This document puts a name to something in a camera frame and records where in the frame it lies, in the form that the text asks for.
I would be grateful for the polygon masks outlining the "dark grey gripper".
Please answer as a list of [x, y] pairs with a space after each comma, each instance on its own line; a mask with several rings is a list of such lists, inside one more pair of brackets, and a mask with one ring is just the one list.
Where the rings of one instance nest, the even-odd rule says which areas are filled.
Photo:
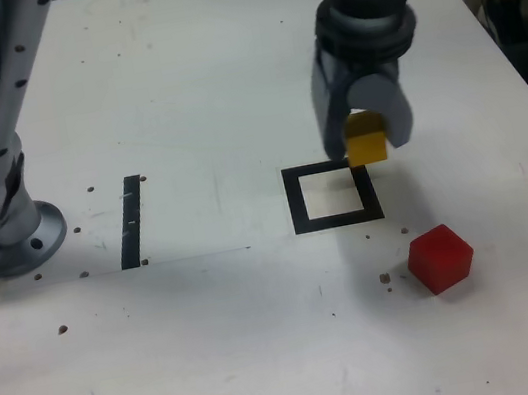
[[413, 115], [399, 85], [397, 62], [360, 64], [343, 61], [314, 46], [311, 100], [327, 157], [344, 159], [344, 124], [350, 108], [377, 113], [394, 148], [409, 142]]

